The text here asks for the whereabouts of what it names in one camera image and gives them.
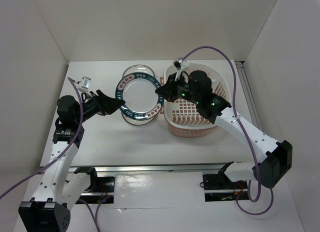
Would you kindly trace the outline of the orange sunburst plate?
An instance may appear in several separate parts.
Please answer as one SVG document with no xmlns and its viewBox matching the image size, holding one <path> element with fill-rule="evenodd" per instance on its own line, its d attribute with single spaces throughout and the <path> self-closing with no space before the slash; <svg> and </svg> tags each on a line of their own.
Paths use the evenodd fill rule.
<svg viewBox="0 0 320 232">
<path fill-rule="evenodd" d="M 122 110 L 121 115 L 122 118 L 132 126 L 144 126 L 151 123 L 157 117 L 157 114 L 153 116 L 147 116 L 146 113 L 135 112 L 129 109 Z"/>
</svg>

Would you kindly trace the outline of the green rimmed white plate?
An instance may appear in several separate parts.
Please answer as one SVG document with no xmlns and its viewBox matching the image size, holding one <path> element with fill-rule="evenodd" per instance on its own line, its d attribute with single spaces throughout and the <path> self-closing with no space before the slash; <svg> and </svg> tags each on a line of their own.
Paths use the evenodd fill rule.
<svg viewBox="0 0 320 232">
<path fill-rule="evenodd" d="M 115 97 L 125 101 L 120 110 L 131 110 L 146 113 L 147 116 L 159 114 L 164 99 L 155 93 L 161 86 L 153 76 L 135 72 L 123 77 L 116 86 Z"/>
</svg>

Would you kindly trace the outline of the plate with red characters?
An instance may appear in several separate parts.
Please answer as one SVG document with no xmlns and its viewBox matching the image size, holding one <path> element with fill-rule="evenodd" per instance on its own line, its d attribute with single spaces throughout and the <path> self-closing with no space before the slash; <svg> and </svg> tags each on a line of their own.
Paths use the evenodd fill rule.
<svg viewBox="0 0 320 232">
<path fill-rule="evenodd" d="M 128 67 L 122 74 L 122 77 L 126 77 L 129 74 L 135 73 L 135 72 L 143 72 L 146 74 L 149 74 L 153 77 L 155 77 L 155 72 L 146 65 L 143 64 L 136 64 L 136 65 L 132 65 L 130 67 Z"/>
</svg>

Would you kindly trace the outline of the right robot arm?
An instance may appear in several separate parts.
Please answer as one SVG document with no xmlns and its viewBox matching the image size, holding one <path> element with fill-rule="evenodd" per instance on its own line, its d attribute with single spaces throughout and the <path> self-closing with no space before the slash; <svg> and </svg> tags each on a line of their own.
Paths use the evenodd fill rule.
<svg viewBox="0 0 320 232">
<path fill-rule="evenodd" d="M 167 102 L 184 99 L 195 104 L 200 116 L 223 128 L 252 150 L 253 163 L 229 162 L 221 168 L 218 182 L 223 188 L 230 188 L 237 181 L 257 180 L 262 186 L 272 189 L 291 169 L 291 143 L 286 140 L 279 142 L 241 118 L 228 101 L 213 92 L 212 82 L 203 71 L 192 72 L 188 80 L 183 77 L 176 79 L 172 74 L 155 92 Z"/>
</svg>

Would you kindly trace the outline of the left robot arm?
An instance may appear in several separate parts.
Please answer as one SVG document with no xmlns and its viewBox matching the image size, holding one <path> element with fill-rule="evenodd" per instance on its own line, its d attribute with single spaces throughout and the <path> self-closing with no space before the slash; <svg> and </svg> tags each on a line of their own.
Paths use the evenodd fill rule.
<svg viewBox="0 0 320 232">
<path fill-rule="evenodd" d="M 76 101 L 71 95 L 57 101 L 58 118 L 55 122 L 49 166 L 29 201 L 21 202 L 18 213 L 28 232 L 65 232 L 71 220 L 71 209 L 86 190 L 97 189 L 99 180 L 93 167 L 78 167 L 69 182 L 66 178 L 78 152 L 84 128 L 82 123 L 96 114 L 111 115 L 125 101 L 106 96 L 100 90 L 82 94 Z"/>
</svg>

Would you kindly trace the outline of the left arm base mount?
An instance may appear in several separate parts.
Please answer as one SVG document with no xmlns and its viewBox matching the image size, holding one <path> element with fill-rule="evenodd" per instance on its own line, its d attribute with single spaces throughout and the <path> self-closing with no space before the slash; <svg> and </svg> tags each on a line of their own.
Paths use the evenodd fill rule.
<svg viewBox="0 0 320 232">
<path fill-rule="evenodd" d="M 94 167 L 77 167 L 74 172 L 69 172 L 64 185 L 66 186 L 79 173 L 90 175 L 90 186 L 84 190 L 80 199 L 88 204 L 113 204 L 115 190 L 115 176 L 98 176 Z"/>
</svg>

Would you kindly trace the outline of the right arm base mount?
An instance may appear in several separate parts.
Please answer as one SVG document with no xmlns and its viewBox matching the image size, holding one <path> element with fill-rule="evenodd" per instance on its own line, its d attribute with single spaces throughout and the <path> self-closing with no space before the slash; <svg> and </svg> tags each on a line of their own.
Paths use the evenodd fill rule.
<svg viewBox="0 0 320 232">
<path fill-rule="evenodd" d="M 206 202 L 249 200 L 248 184 L 245 181 L 232 182 L 225 174 L 227 167 L 232 162 L 225 164 L 215 174 L 203 174 L 199 186 L 204 189 Z"/>
</svg>

